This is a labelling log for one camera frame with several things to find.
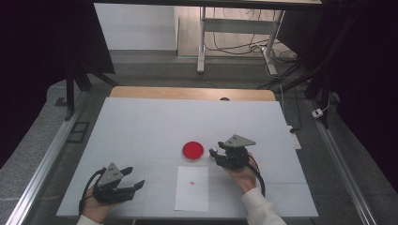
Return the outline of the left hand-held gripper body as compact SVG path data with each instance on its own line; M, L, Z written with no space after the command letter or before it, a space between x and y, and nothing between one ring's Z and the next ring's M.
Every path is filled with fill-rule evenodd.
M123 203L133 199L134 187L119 187L123 175L116 165L111 162L104 173L96 181L93 196L99 203Z

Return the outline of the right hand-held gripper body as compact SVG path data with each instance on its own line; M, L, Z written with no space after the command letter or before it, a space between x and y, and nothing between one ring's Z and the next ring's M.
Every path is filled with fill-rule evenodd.
M238 171L244 168L249 163L249 154L246 149L247 146L256 145L255 141L249 140L237 134L234 134L227 141L223 142L226 145L223 155L217 155L221 159L221 165L226 169Z

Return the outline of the round red ink pad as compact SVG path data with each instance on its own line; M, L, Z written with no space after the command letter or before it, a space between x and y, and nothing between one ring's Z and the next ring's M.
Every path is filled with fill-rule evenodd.
M182 155L187 160L198 160L204 154L204 147L199 142L187 142L182 148Z

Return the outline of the person's right hand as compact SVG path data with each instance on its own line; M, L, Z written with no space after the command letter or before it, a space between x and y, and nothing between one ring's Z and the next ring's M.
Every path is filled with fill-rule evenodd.
M245 167L238 172L229 169L225 169L225 171L237 183L243 193L256 187L256 175L250 168Z

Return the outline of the person's left hand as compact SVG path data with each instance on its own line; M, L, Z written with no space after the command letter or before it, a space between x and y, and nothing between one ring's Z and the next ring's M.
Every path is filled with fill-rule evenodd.
M90 188L85 194L82 215L103 224L108 214L117 206L117 203L100 203L92 196L92 192L93 188Z

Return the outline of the white paper sheet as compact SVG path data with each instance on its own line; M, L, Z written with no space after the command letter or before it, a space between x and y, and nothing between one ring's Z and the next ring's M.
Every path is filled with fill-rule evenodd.
M208 210L208 167L177 167L175 210Z

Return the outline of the large white table cover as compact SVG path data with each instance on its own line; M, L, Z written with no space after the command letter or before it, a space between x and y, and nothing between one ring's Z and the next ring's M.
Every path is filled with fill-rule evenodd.
M89 177L113 162L132 167L122 186L144 180L134 199L119 205L115 218L244 219L241 191L208 156L190 162L182 155L195 141L209 150L234 134L250 146L266 183L266 197L284 218L314 218L317 210L292 136L276 101L170 100L109 97L57 211L75 218ZM208 210L177 211L177 167L208 167Z

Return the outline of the wooden table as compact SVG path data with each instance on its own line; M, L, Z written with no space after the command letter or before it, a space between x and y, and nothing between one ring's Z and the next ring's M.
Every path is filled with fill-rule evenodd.
M270 90L145 86L117 86L112 89L110 97L203 100L220 100L220 98L229 98L230 100L240 101L276 100L274 93Z

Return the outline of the black metal stand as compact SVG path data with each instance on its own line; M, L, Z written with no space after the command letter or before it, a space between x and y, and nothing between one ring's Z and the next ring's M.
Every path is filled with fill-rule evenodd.
M260 88L271 88L294 71L305 67L304 74L300 78L283 85L282 89L275 89L275 92L281 93L309 81L310 84L305 89L304 96L307 99L314 99L321 94L320 108L323 110L321 122L325 128L328 128L332 67L356 19L356 16L344 12L286 11L283 14L277 39L293 50L298 58L283 60L284 63L291 63L292 66L271 82L261 85Z
M113 79L107 77L104 73L97 69L94 69L87 63L72 64L67 75L67 116L66 120L69 120L75 112L75 100L74 100L74 84L77 84L82 92L88 92L92 88L92 83L89 81L88 75L92 74L98 79L105 83L108 83L112 87L119 86L119 83Z

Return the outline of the black curtain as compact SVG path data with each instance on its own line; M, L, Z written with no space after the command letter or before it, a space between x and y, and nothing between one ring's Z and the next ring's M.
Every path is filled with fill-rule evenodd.
M330 11L287 11L278 40L314 69L342 31L328 74L338 114L398 192L398 0L321 0Z
M0 168L51 85L97 72L115 69L94 0L0 0Z

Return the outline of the aluminium rail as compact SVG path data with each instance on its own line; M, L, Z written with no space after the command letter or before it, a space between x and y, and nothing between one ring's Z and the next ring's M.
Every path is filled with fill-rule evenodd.
M55 134L53 141L46 151L42 161L39 163L35 173L29 181L23 195L14 207L6 225L23 225L26 220L36 197L38 196L43 184L45 183L58 155L65 144L77 118L83 110L87 93L81 93L76 100L75 111L68 120L64 120Z
M362 191L360 190L360 187L357 184L352 172L346 164L344 156L340 152L340 149L335 142L330 130L328 128L325 128L325 126L319 119L315 118L314 121L324 140L326 147L329 150L329 154L334 162L336 170L340 174L345 189L352 199L352 203L354 204L358 212L362 224L377 225L375 216L369 204L367 203Z

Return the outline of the white desk frame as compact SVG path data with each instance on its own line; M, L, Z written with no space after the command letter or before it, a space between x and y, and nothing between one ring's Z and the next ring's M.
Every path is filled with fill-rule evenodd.
M276 75L277 70L273 63L271 51L282 23L284 11L277 10L273 21L249 21L238 19L208 18L207 9L200 7L200 42L198 49L197 73L203 74L205 70L205 36L206 32L269 35L268 44L261 49L266 61L267 72Z

